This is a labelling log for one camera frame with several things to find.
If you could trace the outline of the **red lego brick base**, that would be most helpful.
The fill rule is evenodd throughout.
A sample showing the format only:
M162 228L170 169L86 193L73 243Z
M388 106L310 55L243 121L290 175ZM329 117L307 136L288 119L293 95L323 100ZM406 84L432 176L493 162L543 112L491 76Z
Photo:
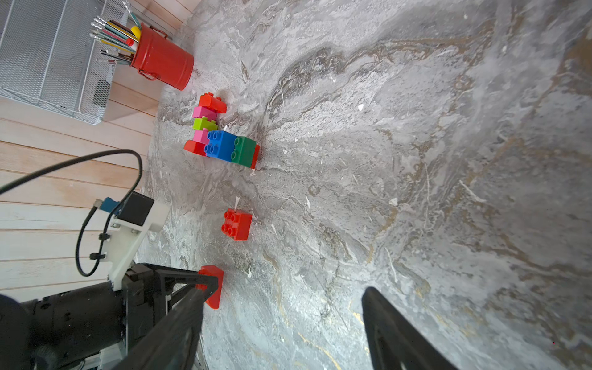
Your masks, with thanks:
M193 140L188 140L185 143L183 149L185 151L190 152L190 153L197 154L199 156L205 157L206 156L206 153L204 151L205 146L206 145L203 144L203 143L200 143L200 142L197 142L197 141L193 141Z

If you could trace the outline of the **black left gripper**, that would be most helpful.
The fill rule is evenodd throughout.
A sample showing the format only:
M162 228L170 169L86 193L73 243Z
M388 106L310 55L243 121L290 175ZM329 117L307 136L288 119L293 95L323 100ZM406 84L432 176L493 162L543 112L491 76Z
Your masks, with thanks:
M122 283L126 352L130 353L165 315L163 294L172 294L178 284L195 288L199 280L197 271L154 264L131 266Z

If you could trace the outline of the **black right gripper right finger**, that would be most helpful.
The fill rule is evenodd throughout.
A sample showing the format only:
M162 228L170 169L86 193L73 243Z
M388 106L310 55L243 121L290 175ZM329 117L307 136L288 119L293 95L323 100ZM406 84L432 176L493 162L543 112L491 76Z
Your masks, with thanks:
M374 369L456 370L376 288L366 288L362 308Z

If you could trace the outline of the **red lego brick front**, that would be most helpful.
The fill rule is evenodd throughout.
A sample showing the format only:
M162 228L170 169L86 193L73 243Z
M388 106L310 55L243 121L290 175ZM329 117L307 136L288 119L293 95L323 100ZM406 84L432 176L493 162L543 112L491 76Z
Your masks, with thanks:
M258 160L260 151L261 151L260 145L256 144L256 147L255 147L255 150L254 150L254 155L253 155L253 158L252 158L252 163L251 163L251 169L253 169L253 170L256 168L256 164L257 164L257 160Z

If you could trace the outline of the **dark green lego brick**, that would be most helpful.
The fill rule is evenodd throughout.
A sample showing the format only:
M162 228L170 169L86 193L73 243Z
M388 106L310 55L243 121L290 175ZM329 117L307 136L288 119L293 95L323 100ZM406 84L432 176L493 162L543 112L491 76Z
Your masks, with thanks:
M236 137L231 162L244 167L251 167L257 144L248 137Z

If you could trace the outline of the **blue lego brick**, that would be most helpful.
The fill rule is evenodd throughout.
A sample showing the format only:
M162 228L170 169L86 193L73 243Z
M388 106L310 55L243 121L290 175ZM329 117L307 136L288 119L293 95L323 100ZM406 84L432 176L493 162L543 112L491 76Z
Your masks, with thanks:
M237 136L224 130L214 130L208 133L208 145L204 147L207 157L231 162Z

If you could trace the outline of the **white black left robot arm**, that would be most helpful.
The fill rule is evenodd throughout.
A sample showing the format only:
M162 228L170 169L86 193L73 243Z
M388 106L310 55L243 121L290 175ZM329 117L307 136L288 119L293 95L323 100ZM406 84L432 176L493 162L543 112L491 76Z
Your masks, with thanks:
M101 283L18 303L1 297L1 367L71 369L111 346L117 369L190 369L204 306L220 306L224 272L136 264L122 288Z

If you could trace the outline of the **lime green lego brick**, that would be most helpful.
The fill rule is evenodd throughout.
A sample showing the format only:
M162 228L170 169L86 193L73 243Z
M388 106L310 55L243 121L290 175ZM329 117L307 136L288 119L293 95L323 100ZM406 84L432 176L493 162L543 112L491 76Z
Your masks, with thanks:
M218 125L215 120L209 120L206 117L196 118L193 125L194 130L218 130Z

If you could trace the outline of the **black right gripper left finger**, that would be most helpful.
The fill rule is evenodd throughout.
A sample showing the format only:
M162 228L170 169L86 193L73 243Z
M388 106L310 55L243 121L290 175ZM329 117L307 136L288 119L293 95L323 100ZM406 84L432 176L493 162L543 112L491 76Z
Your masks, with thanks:
M182 288L164 298L162 319L115 369L191 369L197 352L206 293Z

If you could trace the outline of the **red curved lego brick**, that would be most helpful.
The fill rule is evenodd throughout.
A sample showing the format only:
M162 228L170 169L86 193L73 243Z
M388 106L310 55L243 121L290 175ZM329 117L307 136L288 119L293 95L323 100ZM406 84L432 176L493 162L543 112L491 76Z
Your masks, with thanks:
M200 280L196 284L196 288L206 293L206 296L208 296L206 303L210 308L219 309L224 271L215 265L205 265L201 267L198 274Z
M226 114L228 107L220 97L216 97L212 92L207 92L199 99L198 106L207 108L218 114Z

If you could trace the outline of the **small red square lego brick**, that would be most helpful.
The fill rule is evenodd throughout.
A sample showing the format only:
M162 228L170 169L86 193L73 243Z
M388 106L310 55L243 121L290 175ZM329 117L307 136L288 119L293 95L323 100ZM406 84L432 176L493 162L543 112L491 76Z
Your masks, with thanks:
M252 215L241 210L228 208L224 213L221 231L235 241L246 241L251 229Z

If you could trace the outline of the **pink lego brick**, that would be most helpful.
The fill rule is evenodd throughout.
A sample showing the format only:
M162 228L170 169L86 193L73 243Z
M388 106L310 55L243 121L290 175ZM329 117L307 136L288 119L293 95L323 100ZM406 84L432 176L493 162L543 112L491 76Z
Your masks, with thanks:
M208 134L209 134L208 129L196 130L196 131L194 131L193 141L195 141L197 143L202 143L203 145L208 145L208 143L209 143Z
M217 113L203 106L196 106L193 111L194 119L207 118L208 120L217 120Z

